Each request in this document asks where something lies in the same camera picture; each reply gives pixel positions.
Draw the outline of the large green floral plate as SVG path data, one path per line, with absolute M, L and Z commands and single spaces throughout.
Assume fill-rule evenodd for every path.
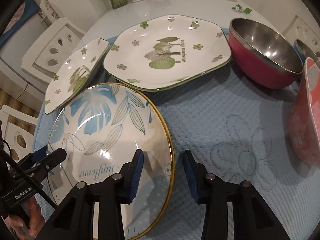
M 232 52 L 213 22 L 165 15 L 134 25 L 116 38 L 103 65 L 116 80 L 135 89 L 170 89 L 229 63 Z

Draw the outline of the white chair right side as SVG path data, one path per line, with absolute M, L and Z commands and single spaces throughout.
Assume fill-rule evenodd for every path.
M 292 45 L 296 39 L 303 41 L 319 57 L 319 36 L 297 15 L 282 35 Z

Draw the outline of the white chair lower left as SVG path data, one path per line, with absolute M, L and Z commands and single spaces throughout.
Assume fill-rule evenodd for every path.
M 1 107 L 3 137 L 11 149 L 12 158 L 18 162 L 31 152 L 34 136 L 25 129 L 9 122 L 10 117 L 31 126 L 36 126 L 37 118 L 13 109 L 8 105 Z

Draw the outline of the light blue quilted mat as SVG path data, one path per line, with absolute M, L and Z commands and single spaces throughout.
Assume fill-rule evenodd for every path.
M 116 82 L 100 71 L 93 86 L 103 83 Z M 166 210 L 138 239 L 200 239 L 205 207 L 191 197 L 182 165 L 185 150 L 226 182 L 250 181 L 291 239 L 313 236 L 319 224 L 319 170 L 295 156 L 287 129 L 296 86 L 263 88 L 230 62 L 176 88 L 142 94 L 167 124 L 175 174 Z M 48 146 L 53 124 L 62 110 L 40 113 L 34 150 Z

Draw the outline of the round blue leaf plate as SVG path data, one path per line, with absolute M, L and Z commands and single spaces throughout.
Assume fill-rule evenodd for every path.
M 119 83 L 84 90 L 53 124 L 47 151 L 58 148 L 67 157 L 48 174 L 57 204 L 77 182 L 101 182 L 142 150 L 137 195 L 121 207 L 125 238 L 138 239 L 156 225 L 172 194 L 175 157 L 167 124 L 147 96 Z

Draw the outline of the small green floral plate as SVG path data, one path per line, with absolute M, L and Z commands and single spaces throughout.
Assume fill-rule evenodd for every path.
M 96 38 L 70 55 L 47 87 L 44 113 L 50 114 L 71 100 L 89 83 L 110 43 Z

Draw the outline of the pink ceramic bowl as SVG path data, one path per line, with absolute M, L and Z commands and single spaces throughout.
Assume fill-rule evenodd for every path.
M 289 137 L 296 156 L 311 166 L 319 168 L 320 121 L 319 67 L 308 57 L 292 111 L 289 114 Z

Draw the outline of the white fridge blue cover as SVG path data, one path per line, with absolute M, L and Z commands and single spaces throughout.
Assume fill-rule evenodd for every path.
M 25 0 L 1 35 L 1 89 L 37 111 L 47 86 L 22 71 L 22 59 L 48 28 L 39 10 L 34 0 Z

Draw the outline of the green candy wrapper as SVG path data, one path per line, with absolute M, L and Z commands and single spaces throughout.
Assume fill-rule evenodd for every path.
M 252 12 L 252 9 L 249 7 L 244 8 L 242 5 L 240 4 L 236 4 L 235 6 L 232 7 L 232 9 L 236 12 L 241 12 L 245 15 L 249 15 Z

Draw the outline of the red steel bowl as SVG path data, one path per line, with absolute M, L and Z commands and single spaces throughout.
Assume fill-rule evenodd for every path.
M 239 68 L 261 86 L 282 89 L 303 74 L 302 60 L 293 46 L 260 22 L 232 19 L 229 46 Z

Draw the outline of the blue steel bowl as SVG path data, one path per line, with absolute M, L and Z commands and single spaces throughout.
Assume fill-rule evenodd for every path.
M 319 58 L 316 54 L 301 40 L 296 39 L 293 44 L 293 48 L 299 55 L 301 61 L 304 63 L 308 57 L 313 59 L 318 68 L 320 67 Z

